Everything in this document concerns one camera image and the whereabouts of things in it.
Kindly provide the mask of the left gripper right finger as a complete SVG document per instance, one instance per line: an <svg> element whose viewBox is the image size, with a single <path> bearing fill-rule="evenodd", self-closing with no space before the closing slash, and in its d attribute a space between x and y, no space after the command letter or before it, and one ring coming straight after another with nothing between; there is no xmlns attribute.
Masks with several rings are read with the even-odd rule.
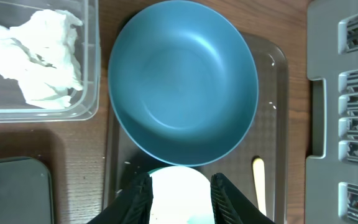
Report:
<svg viewBox="0 0 358 224"><path fill-rule="evenodd" d="M210 181L215 224L275 224L222 173Z"/></svg>

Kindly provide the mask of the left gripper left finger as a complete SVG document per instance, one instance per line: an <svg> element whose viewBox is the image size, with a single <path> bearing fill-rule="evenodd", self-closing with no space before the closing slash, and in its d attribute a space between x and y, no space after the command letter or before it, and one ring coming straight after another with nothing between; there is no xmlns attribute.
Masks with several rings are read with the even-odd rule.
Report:
<svg viewBox="0 0 358 224"><path fill-rule="evenodd" d="M140 174L88 224L149 224L153 198L151 176Z"/></svg>

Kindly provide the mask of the white tissue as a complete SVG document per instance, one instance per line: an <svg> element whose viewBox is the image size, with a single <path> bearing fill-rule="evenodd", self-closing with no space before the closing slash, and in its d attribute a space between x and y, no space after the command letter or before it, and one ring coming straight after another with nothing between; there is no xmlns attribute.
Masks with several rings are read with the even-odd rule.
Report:
<svg viewBox="0 0 358 224"><path fill-rule="evenodd" d="M69 90L83 90L75 57L77 27L67 10L36 11L20 26L0 25L0 75L17 80L25 102L48 110L71 106Z"/></svg>

